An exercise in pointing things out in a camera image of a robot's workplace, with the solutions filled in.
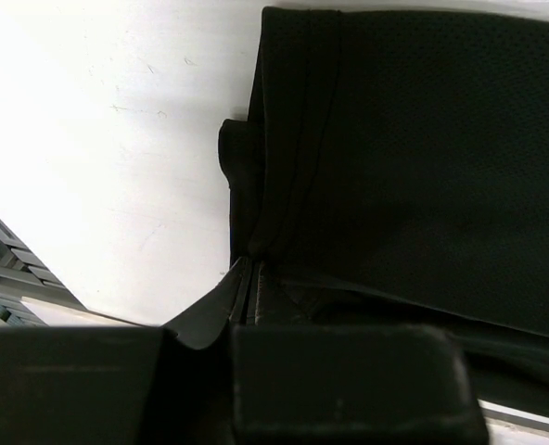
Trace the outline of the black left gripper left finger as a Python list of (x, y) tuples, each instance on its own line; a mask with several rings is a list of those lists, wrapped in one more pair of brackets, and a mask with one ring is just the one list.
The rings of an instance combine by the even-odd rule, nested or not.
[(0, 444), (232, 444), (230, 317), (251, 274), (158, 327), (0, 328)]

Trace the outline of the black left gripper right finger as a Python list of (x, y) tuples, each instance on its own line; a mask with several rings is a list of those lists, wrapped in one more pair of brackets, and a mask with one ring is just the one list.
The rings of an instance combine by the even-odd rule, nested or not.
[(421, 324), (315, 325), (265, 266), (231, 334), (239, 444), (484, 444), (462, 351)]

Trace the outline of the black t shirt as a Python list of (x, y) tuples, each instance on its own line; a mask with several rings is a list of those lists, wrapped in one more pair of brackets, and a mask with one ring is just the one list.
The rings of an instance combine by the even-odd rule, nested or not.
[(278, 296), (441, 326), (483, 400), (549, 416), (549, 21), (267, 7), (219, 161)]

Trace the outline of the aluminium table edge rail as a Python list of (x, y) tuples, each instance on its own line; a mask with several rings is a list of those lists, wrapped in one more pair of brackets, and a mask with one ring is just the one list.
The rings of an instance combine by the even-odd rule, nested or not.
[(479, 400), (479, 405), (485, 409), (489, 410), (490, 412), (505, 414), (509, 416), (515, 416), (517, 418), (523, 418), (529, 421), (533, 421), (535, 423), (541, 423), (549, 425), (549, 417), (539, 415), (536, 413), (528, 413), (525, 411), (520, 411), (514, 408), (506, 407), (500, 404), (495, 404), (492, 402), (488, 402), (485, 400)]

